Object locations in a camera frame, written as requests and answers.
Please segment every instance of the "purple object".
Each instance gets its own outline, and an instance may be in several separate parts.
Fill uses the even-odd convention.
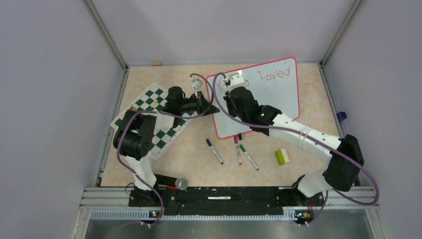
[[[347,115],[346,115],[345,112],[340,111],[340,112],[337,113],[337,119],[338,119],[339,122],[342,122],[346,118],[347,118]]]

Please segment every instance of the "checkerboard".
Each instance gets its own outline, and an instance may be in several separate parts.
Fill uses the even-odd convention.
[[[128,110],[152,111],[157,109],[158,111],[162,111],[167,102],[167,92],[168,89],[162,87],[161,85],[156,83],[151,84],[111,122],[111,127],[118,129],[124,114]],[[195,115],[197,115],[196,112],[183,114],[184,117]],[[182,119],[176,128],[167,128],[155,131],[154,137],[152,138],[152,146],[148,155],[151,158],[158,159],[177,138],[177,136],[179,136],[179,134],[189,124],[190,121],[190,119]]]

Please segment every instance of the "beige tabletop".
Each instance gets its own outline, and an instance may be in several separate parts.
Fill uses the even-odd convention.
[[[245,66],[248,65],[131,67],[120,110],[151,83],[166,88],[180,86],[190,92],[190,73],[206,77]],[[297,121],[318,131],[338,135],[317,64],[300,63],[297,71],[301,107]],[[206,95],[205,86],[200,90]],[[222,157],[223,165],[207,145],[207,138]],[[259,171],[254,169],[243,153],[243,164],[238,164],[233,138],[217,138],[212,116],[193,119],[159,159],[150,159],[152,170],[156,174],[184,177],[189,186],[286,186],[295,182],[299,176],[323,167],[316,157],[297,146],[262,133],[246,133],[240,143],[259,166]],[[279,166],[275,151],[282,148],[286,149],[290,162]],[[111,146],[101,186],[126,186],[133,181],[132,173],[119,164],[116,149]]]

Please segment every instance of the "marker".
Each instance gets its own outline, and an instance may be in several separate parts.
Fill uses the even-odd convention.
[[[234,143],[236,144],[236,150],[237,150],[237,158],[239,159],[239,165],[242,165],[242,158],[240,157],[240,148],[239,144],[237,143],[237,136],[234,136]]]
[[[223,160],[220,158],[220,156],[218,155],[218,153],[216,152],[216,150],[212,146],[212,144],[211,144],[211,142],[210,142],[209,139],[207,139],[207,144],[208,144],[208,146],[210,146],[210,148],[212,149],[212,151],[214,152],[214,154],[217,156],[217,158],[220,161],[220,163],[223,164]]]
[[[252,165],[255,167],[255,169],[258,171],[259,168],[258,166],[256,166],[255,162],[252,160],[252,158],[249,156],[248,152],[246,152],[246,149],[243,147],[243,145],[240,145],[240,148],[242,149],[242,151],[246,154],[246,157],[249,158],[249,161],[251,161]]]

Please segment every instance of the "whiteboard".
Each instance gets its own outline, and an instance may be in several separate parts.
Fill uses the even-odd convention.
[[[273,106],[290,118],[297,119],[300,115],[300,107],[296,66],[296,59],[289,57],[228,71],[225,74],[239,73],[245,80],[245,87],[252,92],[259,105]],[[207,81],[211,84],[213,79],[214,75],[207,77]],[[207,84],[206,87],[210,99],[211,93]],[[223,76],[218,76],[214,98],[218,98],[225,110],[227,106],[223,97],[227,90],[228,86],[224,84]],[[215,100],[213,105],[219,108]],[[221,111],[213,114],[212,117],[218,138],[227,138],[251,131],[249,127],[234,122]]]

